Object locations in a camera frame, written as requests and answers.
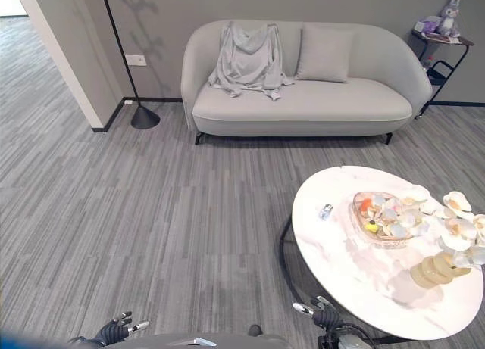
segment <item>striped carpet floor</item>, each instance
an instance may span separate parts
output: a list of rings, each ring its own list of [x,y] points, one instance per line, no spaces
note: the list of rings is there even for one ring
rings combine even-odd
[[[95,134],[29,20],[0,25],[2,329],[65,341],[133,310],[152,322],[144,335],[260,323],[294,348],[316,347],[320,331],[291,308],[275,249],[311,174],[373,167],[435,197],[463,191],[485,212],[485,108],[432,107],[389,146],[381,137],[206,137],[194,146],[179,103],[146,104],[161,123],[144,131],[130,127],[134,107],[125,106],[109,133]],[[320,293],[287,248],[298,285]],[[451,338],[388,347],[484,343],[482,306]]]

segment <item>gray blanket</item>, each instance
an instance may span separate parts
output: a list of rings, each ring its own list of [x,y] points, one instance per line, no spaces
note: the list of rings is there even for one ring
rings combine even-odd
[[[245,31],[233,21],[221,32],[221,51],[208,83],[237,97],[242,89],[262,91],[276,101],[281,86],[293,84],[283,72],[280,35],[275,24]]]

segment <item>stuffed bunny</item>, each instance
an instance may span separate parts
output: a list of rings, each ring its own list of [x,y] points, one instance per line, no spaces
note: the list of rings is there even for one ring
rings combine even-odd
[[[455,18],[458,16],[458,6],[461,0],[450,0],[441,11],[441,21],[438,26],[438,33],[443,36],[458,37],[458,24]]]

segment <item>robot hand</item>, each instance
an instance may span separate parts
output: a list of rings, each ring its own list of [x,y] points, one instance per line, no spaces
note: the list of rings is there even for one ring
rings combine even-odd
[[[120,316],[110,320],[104,325],[93,339],[86,339],[84,337],[73,338],[69,343],[83,342],[90,344],[91,347],[106,347],[111,344],[119,343],[128,337],[128,335],[146,329],[150,323],[142,321],[140,324],[128,328],[127,325],[132,322],[131,311],[122,313]]]

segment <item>flower vase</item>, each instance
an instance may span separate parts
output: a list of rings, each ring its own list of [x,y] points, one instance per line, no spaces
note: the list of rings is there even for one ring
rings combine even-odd
[[[410,269],[412,279],[422,288],[445,285],[454,278],[466,275],[470,271],[471,268],[453,266],[452,255],[446,252],[426,257],[422,262]]]

